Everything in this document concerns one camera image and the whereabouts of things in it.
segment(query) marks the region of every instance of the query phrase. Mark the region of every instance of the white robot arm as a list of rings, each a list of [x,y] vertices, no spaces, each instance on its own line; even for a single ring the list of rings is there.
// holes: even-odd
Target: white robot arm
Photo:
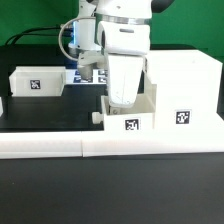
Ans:
[[[96,6],[86,0],[79,0],[78,18],[92,16]],[[86,19],[73,23],[74,35],[69,44],[69,53],[78,56],[85,51],[100,51],[100,46],[94,43],[95,20]]]
[[[97,43],[108,69],[110,106],[133,106],[150,48],[151,0],[100,0],[96,10]]]

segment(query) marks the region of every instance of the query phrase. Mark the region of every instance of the white container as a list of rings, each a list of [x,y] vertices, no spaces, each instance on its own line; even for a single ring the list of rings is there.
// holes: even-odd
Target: white container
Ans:
[[[12,96],[61,96],[65,67],[16,67],[9,77]]]

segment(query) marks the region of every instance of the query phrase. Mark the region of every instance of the black table surface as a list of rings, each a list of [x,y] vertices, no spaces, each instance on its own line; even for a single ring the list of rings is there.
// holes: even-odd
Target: black table surface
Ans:
[[[6,86],[6,74],[17,65],[73,66],[56,46],[2,47],[0,63],[0,77]],[[1,128],[16,131],[24,125],[24,119],[29,120],[28,106],[33,101],[21,98],[13,102],[7,95],[8,88],[2,83],[0,87],[6,110]],[[85,124],[79,123],[80,117],[70,116],[71,124],[62,119],[57,125],[59,130],[70,130],[74,124],[77,130],[95,129],[86,118],[92,110],[99,109],[98,96],[103,91],[104,88],[69,87],[63,93],[63,101],[34,99],[39,104],[40,117],[30,127],[25,122],[21,130],[32,131],[33,126],[55,130],[53,123],[59,122],[59,115],[69,116],[62,108],[78,105],[79,100],[89,97],[93,103],[78,109]],[[48,107],[43,105],[49,102],[49,108],[58,113],[44,116]],[[44,119],[51,120],[48,124],[52,125],[40,123]],[[0,223],[223,224],[224,153],[0,160]]]

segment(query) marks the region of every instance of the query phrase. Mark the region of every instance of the white panel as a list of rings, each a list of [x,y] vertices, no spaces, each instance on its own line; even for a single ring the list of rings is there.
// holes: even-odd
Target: white panel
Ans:
[[[224,152],[223,135],[224,124],[218,115],[207,129],[85,132],[83,156]]]
[[[108,93],[110,105],[131,107],[136,99],[143,58],[107,54]]]
[[[1,133],[0,158],[82,156],[81,132]]]
[[[156,88],[155,128],[205,129],[216,115],[222,63],[198,50],[150,51],[148,78]],[[176,115],[190,113],[188,125]]]

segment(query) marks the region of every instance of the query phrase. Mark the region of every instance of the white base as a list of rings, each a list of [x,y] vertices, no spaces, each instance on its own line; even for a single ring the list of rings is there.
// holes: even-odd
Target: white base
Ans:
[[[217,115],[205,129],[115,133],[0,134],[0,158],[224,152],[224,125]]]

